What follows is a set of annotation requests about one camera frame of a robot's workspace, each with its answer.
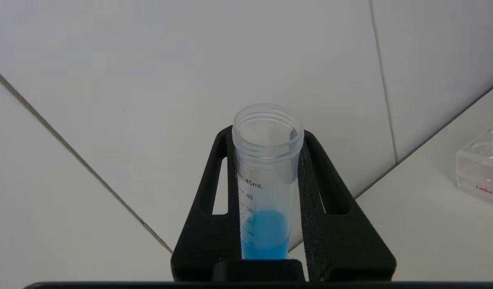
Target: blue liquid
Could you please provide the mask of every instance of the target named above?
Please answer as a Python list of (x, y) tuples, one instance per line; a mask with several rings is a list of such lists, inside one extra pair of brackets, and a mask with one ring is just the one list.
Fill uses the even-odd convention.
[(287, 258), (289, 236), (283, 214), (273, 210), (257, 212), (248, 218), (243, 227), (243, 259)]

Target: white tile wall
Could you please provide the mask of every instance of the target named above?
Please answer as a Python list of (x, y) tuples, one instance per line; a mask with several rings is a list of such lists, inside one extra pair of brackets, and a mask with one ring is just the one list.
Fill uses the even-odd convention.
[(0, 0), (0, 72), (173, 248), (248, 104), (296, 110), (360, 193), (493, 85), (493, 0)]
[(0, 85), (0, 289), (172, 280), (170, 254)]
[(493, 86), (493, 0), (373, 0), (399, 160)]
[(296, 110), (354, 194), (395, 165), (368, 1), (1, 0), (0, 72), (171, 248), (248, 104)]

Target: textured black plastic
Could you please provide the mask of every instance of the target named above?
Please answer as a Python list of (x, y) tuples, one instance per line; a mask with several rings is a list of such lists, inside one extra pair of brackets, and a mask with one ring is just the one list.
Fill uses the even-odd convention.
[[(228, 166), (228, 212), (213, 215), (219, 170)], [(211, 281), (213, 267), (223, 260), (240, 260), (239, 195), (235, 175), (232, 126), (217, 134), (193, 206), (171, 256), (175, 281)]]
[(24, 289), (493, 289), (470, 282), (45, 282)]
[(305, 282), (302, 263), (298, 260), (235, 260), (215, 265), (217, 282)]
[(309, 281), (391, 280), (393, 254), (307, 131), (298, 186)]
[[(171, 257), (175, 281), (211, 281), (221, 261), (241, 259), (232, 126), (217, 135)], [(228, 165), (228, 213), (213, 215), (219, 169)], [(390, 280), (396, 261), (318, 140), (305, 132), (298, 169), (309, 281)]]

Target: white surface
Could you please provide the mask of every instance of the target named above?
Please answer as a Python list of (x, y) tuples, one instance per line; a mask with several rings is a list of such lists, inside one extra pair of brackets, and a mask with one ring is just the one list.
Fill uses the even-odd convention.
[(493, 90), (357, 199), (393, 280), (493, 281), (493, 206), (455, 187), (455, 153), (489, 127)]
[(170, 258), (0, 85), (0, 289), (171, 280)]
[(368, 1), (1, 0), (0, 72), (171, 248), (248, 104), (295, 110), (354, 194), (395, 164)]
[(373, 0), (397, 155), (493, 86), (493, 0)]

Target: tile grout line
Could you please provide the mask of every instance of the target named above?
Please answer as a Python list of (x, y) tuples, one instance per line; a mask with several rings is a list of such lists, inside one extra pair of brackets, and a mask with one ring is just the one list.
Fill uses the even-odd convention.
[(68, 144), (68, 142), (53, 128), (44, 117), (42, 117), (39, 112), (10, 84), (1, 74), (0, 74), (0, 84), (2, 84), (19, 102), (28, 110), (52, 135), (55, 137), (65, 149), (68, 150), (78, 161), (81, 163), (102, 185), (109, 191), (118, 201), (129, 211), (136, 220), (138, 220), (141, 225), (164, 247), (173, 254), (173, 250), (164, 242), (164, 240), (151, 229), (151, 227), (141, 219), (134, 210), (127, 205), (127, 203), (114, 191), (110, 185), (102, 179), (102, 177), (84, 160), (84, 158), (77, 153), (74, 148)]
[(382, 53), (380, 52), (378, 29), (375, 24), (375, 11), (373, 10), (373, 0), (368, 0), (368, 2), (370, 5), (371, 26), (373, 27), (373, 35), (375, 36), (375, 46), (378, 56), (378, 66), (380, 67), (380, 76), (382, 77), (382, 88), (384, 89), (384, 99), (386, 101), (387, 118), (389, 120), (389, 130), (391, 132), (391, 141), (393, 142), (393, 152), (395, 153), (395, 166), (396, 166), (398, 164), (397, 142), (395, 140), (395, 130), (393, 129), (393, 118), (391, 117), (391, 107), (389, 105), (386, 77), (384, 76), (384, 68), (382, 66)]

